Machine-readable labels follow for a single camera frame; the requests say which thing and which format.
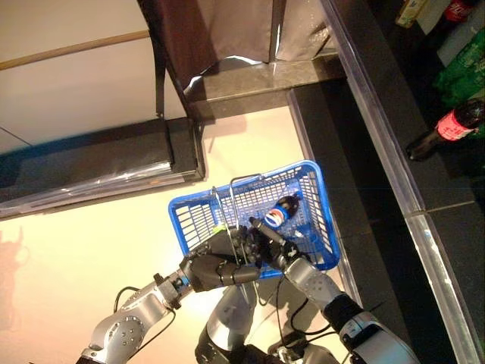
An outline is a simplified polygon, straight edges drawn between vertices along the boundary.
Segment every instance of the fabric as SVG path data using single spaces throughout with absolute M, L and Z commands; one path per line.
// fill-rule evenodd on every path
M 230 55 L 268 61 L 272 0 L 160 0 L 156 8 L 183 88 Z
M 286 0 L 277 59 L 312 59 L 327 37 L 320 0 Z
M 277 59 L 313 58 L 327 39 L 319 0 L 286 0 Z M 231 55 L 268 62 L 273 0 L 139 0 L 180 85 Z

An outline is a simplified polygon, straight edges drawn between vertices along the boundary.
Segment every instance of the drink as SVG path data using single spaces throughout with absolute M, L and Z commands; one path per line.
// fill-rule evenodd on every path
M 396 18 L 396 24 L 404 28 L 410 28 L 416 21 L 416 18 L 424 4 L 426 4 L 426 1 L 427 0 L 406 0 Z
M 406 153 L 412 161 L 423 161 L 430 157 L 436 148 L 452 143 L 475 131 L 485 116 L 485 98 L 470 99 L 446 114 L 429 133 L 408 145 Z
M 279 228 L 286 220 L 292 218 L 299 207 L 297 193 L 281 197 L 264 217 L 264 222 L 273 229 Z
M 420 45 L 420 50 L 422 52 L 437 51 L 452 30 L 454 30 L 460 23 L 467 21 L 468 15 L 479 1 L 480 0 L 452 0 L 448 5 L 448 8 L 446 8 L 441 15 L 438 23 L 424 38 L 424 41 Z
M 462 104 L 483 87 L 484 56 L 485 28 L 482 28 L 433 82 L 446 106 L 454 108 Z

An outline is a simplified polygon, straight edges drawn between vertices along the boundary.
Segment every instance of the shopping basket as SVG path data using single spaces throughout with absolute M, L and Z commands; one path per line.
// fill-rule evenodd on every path
M 186 255 L 192 248 L 215 234 L 218 225 L 250 226 L 249 217 L 264 218 L 275 202 L 299 192 L 295 216 L 277 232 L 296 243 L 320 270 L 335 267 L 340 258 L 324 178 L 318 165 L 300 161 L 264 174 L 238 177 L 229 185 L 173 199 L 168 211 Z M 261 278 L 281 273 L 264 266 Z

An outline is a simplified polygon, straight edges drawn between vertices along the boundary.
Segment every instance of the green bottle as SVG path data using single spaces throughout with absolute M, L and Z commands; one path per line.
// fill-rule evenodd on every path
M 485 84 L 485 58 L 474 64 L 466 74 L 448 85 L 441 96 L 444 105 L 454 108 L 468 100 Z
M 433 83 L 446 106 L 454 108 L 462 104 L 483 87 L 484 56 L 485 28 L 482 28 Z

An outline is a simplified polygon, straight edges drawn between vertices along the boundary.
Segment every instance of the wire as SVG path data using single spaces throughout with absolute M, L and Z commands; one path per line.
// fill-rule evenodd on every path
M 385 301 L 382 301 L 380 303 L 378 303 L 376 306 L 372 307 L 371 309 L 369 309 L 368 311 L 369 312 L 373 312 L 374 310 L 378 309 L 379 307 L 381 307 L 383 304 L 385 303 Z
M 343 358 L 343 360 L 342 360 L 342 362 L 340 364 L 345 363 L 347 361 L 347 359 L 349 358 L 349 356 L 350 356 L 350 352 L 347 353 L 346 357 Z
M 332 334 L 336 334 L 336 331 L 330 331 L 330 332 L 326 332 L 326 333 L 324 333 L 322 335 L 318 335 L 318 336 L 312 337 L 310 340 L 307 340 L 307 343 L 311 343 L 312 341 L 315 341 L 317 339 L 320 339 L 323 336 L 328 336 L 328 335 L 332 335 Z
M 278 329 L 280 330 L 281 343 L 285 348 L 289 349 L 290 347 L 288 347 L 283 340 L 283 331 L 281 330 L 281 321 L 280 321 L 280 309 L 279 309 L 279 304 L 278 304 L 279 296 L 280 296 L 280 285 L 283 282 L 284 278 L 285 278 L 285 276 L 282 275 L 280 280 L 278 281 L 278 285 L 276 286 L 276 317 L 277 317 L 277 320 L 278 320 Z
M 316 330 L 316 331 L 303 331 L 303 330 L 299 330 L 298 328 L 295 327 L 295 317 L 296 315 L 298 315 L 300 313 L 300 311 L 302 311 L 305 306 L 307 305 L 308 303 L 308 298 L 305 299 L 305 301 L 303 301 L 302 305 L 296 309 L 296 311 L 291 315 L 291 318 L 289 320 L 289 323 L 291 324 L 291 328 L 299 333 L 299 334 L 304 334 L 304 335 L 318 335 L 318 334 L 321 334 L 322 332 L 325 332 L 326 330 L 328 330 L 330 328 L 330 324 L 325 326 L 324 328 L 320 329 L 320 330 Z
M 125 288 L 122 288 L 120 290 L 120 292 L 118 292 L 118 294 L 116 295 L 116 298 L 114 299 L 114 308 L 113 308 L 113 313 L 115 313 L 116 311 L 118 311 L 118 303 L 120 302 L 120 297 L 121 297 L 121 294 L 125 291 L 125 290 L 134 290 L 135 292 L 138 292 L 139 291 L 139 288 L 136 288 L 136 287 L 131 287 L 131 286 L 126 286 Z
M 148 344 L 150 344 L 154 339 L 156 339 L 158 337 L 158 335 L 160 335 L 162 332 L 164 332 L 165 330 L 167 330 L 168 327 L 170 325 L 172 325 L 172 322 L 175 321 L 175 318 L 177 317 L 177 314 L 175 313 L 175 311 L 173 311 L 172 309 L 169 309 L 168 307 L 165 307 L 165 309 L 167 309 L 168 311 L 170 311 L 172 313 L 172 319 L 170 320 L 170 322 L 168 322 L 167 326 L 165 326 L 164 328 L 162 328 L 154 337 L 152 337 L 150 340 L 148 340 L 146 343 L 144 343 L 132 356 L 130 356 L 130 359 L 133 358 L 137 353 L 139 353 L 140 351 L 142 351 L 142 349 L 144 347 L 146 347 Z
M 261 295 L 259 294 L 259 289 L 256 287 L 256 285 L 255 285 L 255 289 L 256 289 L 256 293 L 258 294 L 258 303 L 259 303 L 261 306 L 265 307 L 267 304 L 269 304 L 269 302 L 270 302 L 270 301 L 271 301 L 271 299 L 273 298 L 274 293 L 276 292 L 276 289 L 277 289 L 277 288 L 275 288 L 275 289 L 273 290 L 273 292 L 271 292 L 271 294 L 269 295 L 269 297 L 266 299 L 266 302 L 263 302 L 263 300 L 261 299 Z

